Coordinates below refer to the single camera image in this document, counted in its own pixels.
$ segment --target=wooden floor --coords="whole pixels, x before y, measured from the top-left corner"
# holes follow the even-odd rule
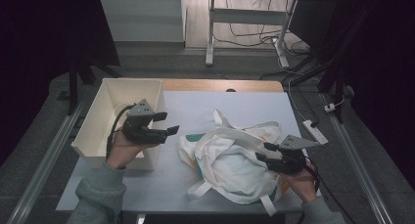
[[[184,2],[187,8],[186,48],[206,48],[208,40],[209,0],[184,0]],[[264,11],[285,11],[287,3],[286,0],[214,0],[215,8]],[[213,35],[217,39],[231,41],[245,46],[214,40],[214,48],[274,49],[274,46],[269,44],[271,43],[270,40],[267,41],[268,44],[260,44],[261,38],[279,35],[280,29],[281,26],[278,25],[215,23]],[[287,46],[290,47],[293,43],[300,40],[292,33],[288,33],[285,41]],[[296,48],[306,48],[306,44],[302,42],[296,43]]]

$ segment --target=white wall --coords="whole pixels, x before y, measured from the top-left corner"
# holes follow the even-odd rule
[[[101,3],[114,41],[185,40],[182,0],[101,0]]]

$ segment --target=dark background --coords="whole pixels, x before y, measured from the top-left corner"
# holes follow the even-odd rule
[[[339,30],[353,21],[356,8],[336,6],[324,55],[336,50]],[[343,63],[354,109],[412,187],[414,12],[414,0],[379,0]],[[0,0],[0,52],[1,163],[40,110],[50,81],[68,72],[71,60],[117,64],[99,0]]]

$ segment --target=white tabletop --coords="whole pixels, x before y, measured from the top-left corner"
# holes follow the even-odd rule
[[[201,179],[196,171],[180,160],[178,139],[181,135],[205,133],[214,129],[212,113],[225,113],[236,127],[248,127],[269,120],[278,121],[284,134],[300,136],[287,94],[226,93],[201,91],[164,91],[167,119],[164,127],[180,125],[177,135],[160,145],[154,171],[127,170],[123,210],[139,213],[266,213],[261,203],[240,205],[210,190],[197,200],[187,198],[187,190]],[[57,210],[74,210],[78,202],[75,189],[82,177],[94,172],[79,159]],[[274,202],[281,212],[300,210],[300,199],[293,191]]]

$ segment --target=person's left hand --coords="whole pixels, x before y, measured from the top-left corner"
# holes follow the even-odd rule
[[[153,148],[159,144],[135,144],[128,141],[121,129],[114,134],[113,147],[110,156],[107,159],[107,164],[115,169],[123,169],[129,162],[143,150]]]

